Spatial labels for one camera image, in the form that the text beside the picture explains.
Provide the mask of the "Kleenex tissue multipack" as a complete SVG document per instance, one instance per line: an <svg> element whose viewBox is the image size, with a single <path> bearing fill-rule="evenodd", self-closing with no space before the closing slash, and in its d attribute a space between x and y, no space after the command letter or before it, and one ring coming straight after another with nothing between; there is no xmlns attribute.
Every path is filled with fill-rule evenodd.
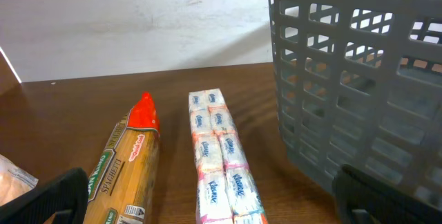
<svg viewBox="0 0 442 224"><path fill-rule="evenodd" d="M189 122L198 174L196 222L268 223L220 89L189 93Z"/></svg>

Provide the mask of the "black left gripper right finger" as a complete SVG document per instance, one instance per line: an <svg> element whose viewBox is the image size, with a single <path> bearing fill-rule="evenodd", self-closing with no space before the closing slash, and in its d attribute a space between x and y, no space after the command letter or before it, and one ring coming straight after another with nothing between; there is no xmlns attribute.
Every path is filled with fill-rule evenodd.
<svg viewBox="0 0 442 224"><path fill-rule="evenodd" d="M343 165L332 182L342 223L440 223L441 211L351 165Z"/></svg>

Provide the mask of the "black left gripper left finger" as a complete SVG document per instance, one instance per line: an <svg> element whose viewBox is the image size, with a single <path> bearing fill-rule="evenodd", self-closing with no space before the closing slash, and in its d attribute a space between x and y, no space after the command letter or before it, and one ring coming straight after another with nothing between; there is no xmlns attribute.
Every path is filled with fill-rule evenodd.
<svg viewBox="0 0 442 224"><path fill-rule="evenodd" d="M82 224L88 205L88 176L73 168L1 207L1 224Z"/></svg>

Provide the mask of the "spaghetti packet with red ends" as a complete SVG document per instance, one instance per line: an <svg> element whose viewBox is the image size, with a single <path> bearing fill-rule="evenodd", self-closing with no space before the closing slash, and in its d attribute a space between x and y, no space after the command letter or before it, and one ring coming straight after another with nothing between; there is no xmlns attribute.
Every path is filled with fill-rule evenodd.
<svg viewBox="0 0 442 224"><path fill-rule="evenodd" d="M151 222L160 121L150 93L115 125L88 179L85 223Z"/></svg>

